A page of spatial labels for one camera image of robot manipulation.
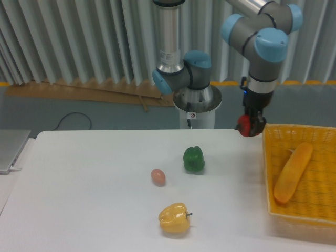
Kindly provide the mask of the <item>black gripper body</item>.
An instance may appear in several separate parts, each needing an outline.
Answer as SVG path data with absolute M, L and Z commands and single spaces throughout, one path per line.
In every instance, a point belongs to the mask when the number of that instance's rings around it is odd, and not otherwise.
M 250 89 L 245 89 L 243 95 L 243 106 L 245 111 L 248 111 L 249 109 L 262 111 L 263 108 L 270 104 L 272 95 L 273 92 L 256 93 Z

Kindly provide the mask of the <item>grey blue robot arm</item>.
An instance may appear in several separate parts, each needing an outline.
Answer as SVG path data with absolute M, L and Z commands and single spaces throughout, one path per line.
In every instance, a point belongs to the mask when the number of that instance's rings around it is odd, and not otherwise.
M 212 61 L 209 54 L 192 50 L 181 53 L 182 1 L 155 1 L 159 12 L 160 56 L 152 78 L 159 91 L 173 95 L 181 129 L 213 129 L 215 112 L 222 95 L 210 83 Z M 238 13 L 221 26 L 221 36 L 250 65 L 242 77 L 244 114 L 235 129 L 254 137 L 267 123 L 263 110 L 269 105 L 280 69 L 288 51 L 288 36 L 303 23 L 301 9 L 274 1 L 231 1 Z

